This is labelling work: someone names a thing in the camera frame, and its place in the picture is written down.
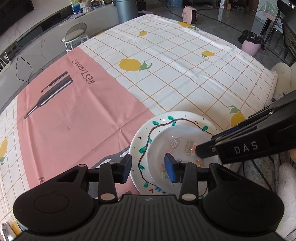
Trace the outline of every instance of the tv screen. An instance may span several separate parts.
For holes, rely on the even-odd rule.
[[[0,36],[33,10],[31,0],[0,0]]]

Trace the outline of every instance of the pink fan heater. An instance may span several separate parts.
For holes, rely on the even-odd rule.
[[[183,22],[189,23],[189,24],[196,24],[197,23],[197,11],[195,8],[190,6],[185,6],[183,9]]]

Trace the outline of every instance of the white plate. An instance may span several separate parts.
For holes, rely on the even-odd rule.
[[[147,150],[148,171],[153,181],[168,194],[179,196],[182,183],[171,183],[165,169],[164,156],[171,153],[180,162],[195,163],[198,167],[209,167],[210,163],[218,163],[218,156],[201,159],[195,153],[195,146],[211,140],[211,135],[200,128],[176,125],[161,131]],[[206,192],[207,182],[198,183],[198,193]]]
[[[200,128],[210,136],[219,130],[206,118],[188,111],[172,111],[160,114],[147,121],[134,136],[129,153],[132,156],[131,179],[142,195],[167,194],[151,178],[147,165],[147,149],[153,139],[164,129],[174,125]]]

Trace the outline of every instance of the yellow lemon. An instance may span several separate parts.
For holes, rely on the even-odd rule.
[[[145,36],[145,35],[147,35],[147,32],[145,32],[145,31],[141,31],[141,32],[139,33],[139,36],[140,36],[140,37]]]
[[[202,57],[212,57],[214,56],[215,54],[210,52],[210,51],[203,51],[202,52]]]
[[[185,22],[180,22],[180,21],[178,21],[178,24],[180,24],[182,27],[188,27],[188,28],[194,27],[191,24],[188,24],[188,23],[185,23]]]
[[[140,61],[133,58],[122,59],[119,63],[119,67],[125,71],[142,71],[144,69],[150,69],[151,66],[152,63],[148,66],[145,62],[141,64]]]
[[[238,108],[236,108],[234,105],[228,106],[227,108],[232,108],[230,110],[230,114],[234,114],[231,117],[231,122],[230,122],[231,127],[234,127],[237,124],[239,124],[239,123],[241,123],[242,121],[245,120],[245,117],[242,114],[241,110],[239,110]]]
[[[119,67],[125,71],[138,71],[141,68],[141,63],[133,58],[122,59]]]
[[[0,158],[4,157],[7,150],[7,138],[5,138],[0,145]]]

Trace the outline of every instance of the black garbage bag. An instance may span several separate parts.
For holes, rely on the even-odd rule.
[[[242,44],[245,40],[252,42],[254,44],[261,44],[262,50],[264,50],[264,40],[258,36],[257,34],[249,31],[249,30],[244,30],[242,32],[242,35],[237,38],[238,41]]]

